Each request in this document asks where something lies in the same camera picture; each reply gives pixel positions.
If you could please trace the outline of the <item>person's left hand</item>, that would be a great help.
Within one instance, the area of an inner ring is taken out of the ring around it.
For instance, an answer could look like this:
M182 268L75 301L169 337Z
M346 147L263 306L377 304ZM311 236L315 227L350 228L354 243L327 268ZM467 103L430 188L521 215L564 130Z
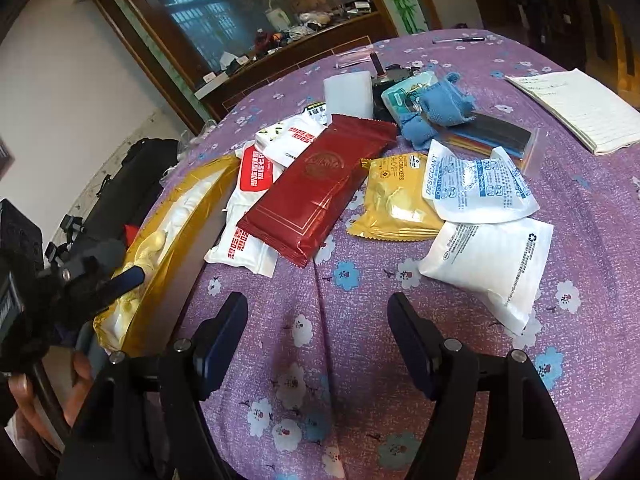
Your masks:
M74 426L75 420L93 385L93 374L88 356L79 351L73 353L73 380L70 393L63 405L66 424ZM8 381L10 393L17 405L17 414L25 425L52 446L56 446L58 433L47 418L43 408L37 408L35 388L25 374L12 375Z

